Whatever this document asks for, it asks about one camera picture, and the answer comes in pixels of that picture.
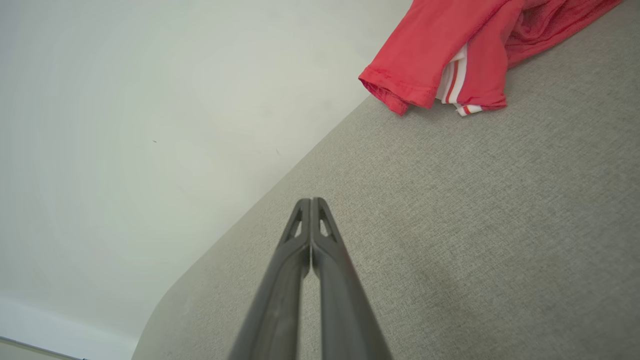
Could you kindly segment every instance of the fabric texture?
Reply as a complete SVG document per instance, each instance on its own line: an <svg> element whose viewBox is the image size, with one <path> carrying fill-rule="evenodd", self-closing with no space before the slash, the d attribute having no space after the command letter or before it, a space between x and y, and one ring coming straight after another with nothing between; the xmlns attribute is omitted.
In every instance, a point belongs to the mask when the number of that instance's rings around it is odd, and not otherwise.
<svg viewBox="0 0 640 360"><path fill-rule="evenodd" d="M454 104L462 116L507 106L508 67L583 29L620 0L414 0L363 85L393 112Z"/></svg>
<svg viewBox="0 0 640 360"><path fill-rule="evenodd" d="M133 360L226 359L313 196L395 360L637 359L638 17L622 3L509 71L504 110L399 120L368 98L169 289ZM302 297L300 358L320 359L313 272Z"/></svg>

